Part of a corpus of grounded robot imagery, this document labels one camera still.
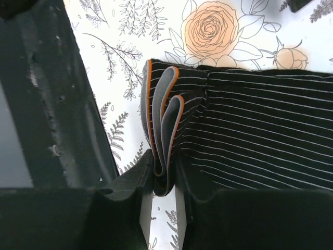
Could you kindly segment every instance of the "fabric fold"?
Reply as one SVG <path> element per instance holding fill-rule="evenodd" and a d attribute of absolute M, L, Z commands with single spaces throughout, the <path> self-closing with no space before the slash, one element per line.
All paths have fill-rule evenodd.
<path fill-rule="evenodd" d="M 173 186 L 175 152 L 226 189 L 333 191 L 332 74 L 151 65 L 157 195 Z"/>
<path fill-rule="evenodd" d="M 168 176 L 167 190 L 173 185 L 172 156 L 177 150 L 178 143 L 181 141 L 188 123 L 194 120 L 193 115 L 197 114 L 198 107 L 206 105 L 206 92 L 204 90 L 194 90 L 181 95 L 174 95 L 170 99 L 166 111 L 162 114 L 161 142 Z"/>
<path fill-rule="evenodd" d="M 162 147 L 162 136 L 161 136 L 161 121 L 162 113 L 161 106 L 165 94 L 170 90 L 176 80 L 178 79 L 179 70 L 174 66 L 166 68 L 163 72 L 160 80 L 157 83 L 155 94 L 152 98 L 152 125 L 155 138 L 155 144 L 159 159 L 161 160 L 162 170 L 160 175 L 163 175 L 166 171 L 166 165 L 164 160 L 164 151 Z"/>
<path fill-rule="evenodd" d="M 164 70 L 169 67 L 168 64 L 161 64 L 159 60 L 147 60 L 143 68 L 143 86 L 141 90 L 140 106 L 141 106 L 141 121 L 146 139 L 150 145 L 154 157 L 154 174 L 161 176 L 163 174 L 161 161 L 159 160 L 153 124 L 152 124 L 152 99 L 155 93 L 155 88 Z"/>

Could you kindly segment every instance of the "leaf illustration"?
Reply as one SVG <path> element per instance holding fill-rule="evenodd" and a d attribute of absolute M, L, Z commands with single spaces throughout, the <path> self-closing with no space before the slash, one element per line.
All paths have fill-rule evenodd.
<path fill-rule="evenodd" d="M 182 19 L 183 21 L 186 20 L 186 18 L 193 12 L 197 10 L 197 4 L 194 2 L 194 0 L 187 0 L 187 3 L 185 4 Z"/>
<path fill-rule="evenodd" d="M 102 22 L 109 26 L 100 6 L 100 0 L 80 0 L 80 4 L 86 12 L 92 13 L 85 16 L 96 28 L 99 28 Z"/>
<path fill-rule="evenodd" d="M 126 0 L 125 4 L 121 4 L 120 13 L 124 16 L 120 22 L 120 34 L 134 34 L 138 37 L 145 36 L 147 30 L 150 29 L 149 35 L 152 40 L 158 40 L 161 36 L 161 31 L 164 29 L 162 25 L 167 20 L 159 14 L 164 10 L 164 7 L 156 6 L 157 0 Z"/>
<path fill-rule="evenodd" d="M 157 244 L 157 238 L 155 237 L 155 239 L 154 239 L 154 241 L 153 241 L 153 243 L 152 243 L 152 247 L 155 247 L 156 244 Z"/>
<path fill-rule="evenodd" d="M 173 48 L 173 51 L 175 51 L 176 55 L 179 57 L 186 56 L 186 52 L 182 48 Z"/>
<path fill-rule="evenodd" d="M 184 44 L 182 38 L 173 29 L 169 28 L 171 42 L 174 48 L 184 49 Z"/>
<path fill-rule="evenodd" d="M 172 210 L 171 212 L 168 212 L 166 210 L 165 213 L 168 216 L 168 218 L 170 219 L 170 222 L 172 223 L 172 225 L 176 225 L 177 224 L 177 212 L 174 210 Z"/>
<path fill-rule="evenodd" d="M 202 61 L 202 65 L 208 65 L 208 66 L 215 67 L 216 66 L 216 61 L 212 58 L 206 58 Z"/>
<path fill-rule="evenodd" d="M 171 64 L 173 63 L 177 63 L 177 64 L 181 64 L 181 60 L 174 54 L 170 53 L 170 52 L 166 52 L 165 51 L 165 57 L 167 58 L 168 62 L 170 62 Z"/>
<path fill-rule="evenodd" d="M 171 228 L 172 231 L 174 231 L 175 233 L 178 233 L 177 228 L 175 228 L 173 225 L 171 225 L 168 221 L 167 221 L 167 224 L 168 224 L 169 228 Z"/>
<path fill-rule="evenodd" d="M 99 39 L 102 43 L 102 51 L 104 55 L 107 56 L 107 61 L 109 63 L 109 66 L 107 68 L 107 71 L 110 73 L 108 80 L 112 80 L 113 75 L 116 73 L 114 68 L 116 66 L 116 62 L 112 59 L 112 56 L 115 55 L 118 57 L 119 62 L 122 66 L 122 71 L 125 74 L 126 82 L 128 82 L 128 89 L 125 90 L 124 97 L 127 100 L 132 100 L 133 98 L 136 98 L 134 95 L 135 88 L 138 87 L 138 85 L 142 85 L 142 79 L 143 75 L 142 73 L 139 73 L 139 71 L 136 69 L 137 61 L 139 61 L 142 57 L 141 52 L 139 52 L 135 46 L 133 46 L 132 43 L 129 44 L 128 48 L 123 48 L 125 45 L 125 42 L 120 42 L 116 47 L 112 47 L 111 45 L 107 44 L 102 39 L 87 34 L 90 36 L 93 36 L 96 39 Z"/>
<path fill-rule="evenodd" d="M 245 15 L 256 14 L 263 11 L 268 4 L 268 0 L 241 0 L 241 11 Z"/>
<path fill-rule="evenodd" d="M 103 107 L 99 110 L 99 114 L 100 114 L 100 117 L 102 119 L 102 123 L 103 124 L 106 124 L 105 120 L 106 120 L 106 117 L 107 117 L 107 114 L 108 114 L 108 109 L 109 109 L 109 106 L 111 105 L 111 102 L 107 102 L 103 105 Z"/>
<path fill-rule="evenodd" d="M 171 236 L 173 242 L 170 242 L 171 246 L 173 247 L 174 250 L 180 250 L 179 249 L 179 237 L 178 235 L 172 235 Z"/>
<path fill-rule="evenodd" d="M 333 13 L 333 1 L 332 0 L 321 0 L 320 4 L 313 10 L 310 16 L 311 23 L 316 22 L 318 19 Z"/>
<path fill-rule="evenodd" d="M 135 164 L 138 163 L 138 161 L 141 159 L 142 154 L 143 154 L 143 147 L 144 147 L 144 142 L 142 141 L 140 143 L 140 147 L 138 151 L 136 152 L 136 156 L 134 157 L 133 161 L 131 161 L 127 166 L 124 166 L 125 171 L 128 171 L 130 168 L 132 168 Z"/>
<path fill-rule="evenodd" d="M 281 29 L 281 24 L 277 22 L 266 22 L 263 28 L 269 32 L 278 32 Z"/>
<path fill-rule="evenodd" d="M 185 64 L 194 65 L 200 62 L 201 60 L 195 55 L 187 54 L 185 57 Z"/>
<path fill-rule="evenodd" d="M 245 15 L 251 14 L 252 11 L 252 0 L 241 0 L 240 8 Z"/>
<path fill-rule="evenodd" d="M 121 168 L 119 168 L 119 166 L 118 166 L 117 163 L 116 163 L 116 165 L 117 165 L 117 168 L 118 168 L 118 170 L 119 170 L 120 175 L 122 175 L 122 174 L 124 173 L 124 171 L 123 171 Z"/>
<path fill-rule="evenodd" d="M 239 18 L 239 29 L 243 29 L 241 38 L 248 39 L 256 35 L 262 27 L 264 16 L 244 15 Z"/>
<path fill-rule="evenodd" d="M 125 123 L 126 118 L 129 116 L 129 113 L 124 112 L 123 114 L 121 114 L 119 116 L 119 119 L 116 120 L 116 122 L 114 124 L 112 124 L 113 129 L 111 128 L 110 131 L 111 133 L 107 133 L 107 136 L 109 138 L 109 143 L 111 146 L 111 151 L 114 155 L 115 158 L 117 158 L 118 160 L 121 160 L 120 155 L 117 153 L 117 151 L 115 151 L 115 149 L 124 151 L 124 148 L 118 143 L 118 142 L 124 142 L 124 139 L 121 138 L 119 136 L 119 134 L 123 134 L 123 132 L 121 131 L 122 128 L 124 128 L 124 126 L 122 125 L 122 123 Z"/>
<path fill-rule="evenodd" d="M 283 3 L 281 4 L 279 12 L 285 10 L 287 7 L 288 7 L 288 2 L 287 1 L 283 1 Z"/>
<path fill-rule="evenodd" d="M 262 12 L 268 5 L 268 0 L 253 1 L 251 14 Z"/>
<path fill-rule="evenodd" d="M 261 52 L 256 47 L 246 42 L 238 42 L 229 55 L 236 61 L 257 60 L 262 58 Z"/>

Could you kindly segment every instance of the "white surface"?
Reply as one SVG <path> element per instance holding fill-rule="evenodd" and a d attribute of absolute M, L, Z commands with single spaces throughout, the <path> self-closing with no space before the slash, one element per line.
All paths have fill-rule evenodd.
<path fill-rule="evenodd" d="M 111 149 L 122 171 L 135 163 L 137 152 L 140 155 L 149 146 L 138 113 L 140 73 L 146 59 L 189 65 L 216 66 L 217 63 L 217 66 L 253 70 L 299 67 L 333 72 L 333 14 L 311 23 L 311 14 L 317 5 L 326 5 L 326 12 L 330 12 L 333 0 L 314 0 L 296 14 L 288 8 L 279 11 L 283 4 L 281 0 L 65 0 L 65 4 L 97 105 L 102 109 L 104 104 L 111 102 L 107 112 L 101 111 L 101 115 L 111 137 L 111 129 L 114 131 L 116 126 Z M 130 14 L 122 12 L 127 4 L 128 11 L 136 8 L 137 19 L 133 19 L 132 11 Z M 143 36 L 140 35 L 140 22 L 146 16 L 147 7 L 150 20 L 145 24 L 148 29 Z M 155 15 L 159 17 L 158 29 L 154 24 Z M 137 28 L 131 33 L 133 20 Z M 198 42 L 199 35 L 185 38 L 191 22 L 192 27 L 200 24 L 210 34 L 201 35 L 201 42 Z M 224 23 L 228 29 L 239 23 L 235 37 L 220 36 Z M 208 39 L 210 35 L 214 37 L 215 45 Z M 191 47 L 192 40 L 198 51 Z M 219 48 L 225 42 L 230 43 L 225 49 Z M 105 54 L 105 49 L 112 55 Z M 114 71 L 112 79 L 108 70 L 110 63 Z M 122 64 L 127 69 L 131 67 L 130 71 L 134 73 L 131 76 L 134 82 L 130 85 L 126 81 L 128 72 L 124 72 Z M 175 210 L 174 192 L 153 199 L 150 249 L 178 249 Z"/>

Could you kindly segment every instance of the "fern drawing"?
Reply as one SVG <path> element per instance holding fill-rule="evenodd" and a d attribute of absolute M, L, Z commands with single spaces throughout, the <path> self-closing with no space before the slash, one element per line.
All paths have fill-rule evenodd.
<path fill-rule="evenodd" d="M 288 3 L 287 1 L 283 1 L 283 3 L 281 4 L 281 7 L 280 7 L 280 12 L 285 10 L 286 8 L 288 7 Z"/>
<path fill-rule="evenodd" d="M 170 244 L 173 249 L 179 250 L 178 229 L 174 227 L 177 225 L 177 212 L 172 210 L 171 212 L 165 211 L 165 213 L 170 220 L 170 223 L 167 221 L 168 226 L 175 232 L 175 235 L 171 235 L 173 242 L 170 242 Z"/>
<path fill-rule="evenodd" d="M 86 12 L 92 13 L 92 15 L 87 13 L 85 16 L 96 28 L 99 28 L 103 22 L 109 26 L 100 6 L 100 0 L 80 0 L 80 4 Z"/>
<path fill-rule="evenodd" d="M 162 26 L 167 18 L 159 14 L 164 10 L 156 6 L 157 0 L 126 0 L 121 4 L 120 13 L 124 16 L 120 20 L 120 34 L 145 36 L 149 31 L 152 40 L 158 40 L 161 36 Z"/>
<path fill-rule="evenodd" d="M 310 16 L 311 23 L 333 12 L 333 0 L 321 0 Z"/>
<path fill-rule="evenodd" d="M 179 237 L 178 235 L 172 235 L 172 240 L 173 242 L 170 242 L 171 246 L 173 247 L 173 249 L 175 250 L 179 250 Z"/>
<path fill-rule="evenodd" d="M 126 82 L 128 83 L 127 89 L 123 95 L 127 100 L 132 100 L 136 98 L 134 94 L 134 90 L 138 87 L 138 85 L 142 85 L 143 74 L 139 72 L 137 67 L 137 62 L 142 58 L 142 53 L 136 49 L 136 46 L 133 46 L 132 43 L 125 47 L 125 42 L 120 42 L 116 47 L 113 47 L 103 41 L 102 39 L 92 35 L 85 33 L 86 35 L 90 35 L 98 40 L 100 40 L 102 45 L 102 51 L 104 55 L 107 56 L 108 68 L 109 72 L 108 80 L 111 80 L 113 75 L 116 73 L 115 67 L 116 62 L 112 59 L 113 56 L 116 56 L 119 60 L 119 63 L 122 67 L 122 71 L 125 74 Z"/>
<path fill-rule="evenodd" d="M 141 142 L 139 150 L 136 152 L 136 156 L 134 157 L 133 161 L 127 164 L 127 166 L 124 166 L 125 171 L 128 171 L 130 168 L 132 168 L 141 159 L 143 154 L 143 147 L 144 147 L 144 142 Z"/>
<path fill-rule="evenodd" d="M 100 117 L 102 119 L 102 123 L 103 125 L 106 124 L 105 120 L 106 120 L 106 117 L 107 117 L 107 114 L 108 114 L 108 109 L 111 105 L 111 102 L 107 102 L 103 105 L 103 107 L 99 110 L 99 114 L 100 114 Z"/>
<path fill-rule="evenodd" d="M 123 124 L 125 123 L 126 118 L 129 116 L 129 113 L 124 112 L 118 117 L 118 120 L 114 124 L 112 124 L 113 128 L 110 129 L 110 132 L 107 132 L 111 151 L 113 155 L 118 159 L 121 160 L 120 155 L 116 152 L 117 150 L 124 151 L 124 148 L 120 145 L 121 142 L 124 142 L 122 135 L 124 132 L 121 130 L 124 128 Z"/>

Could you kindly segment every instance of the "striped fabric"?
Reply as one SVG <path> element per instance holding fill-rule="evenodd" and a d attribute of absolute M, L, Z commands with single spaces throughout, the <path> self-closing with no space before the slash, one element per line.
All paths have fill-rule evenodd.
<path fill-rule="evenodd" d="M 333 190 L 331 74 L 149 60 L 144 75 L 157 195 L 173 186 L 175 152 L 227 189 Z"/>

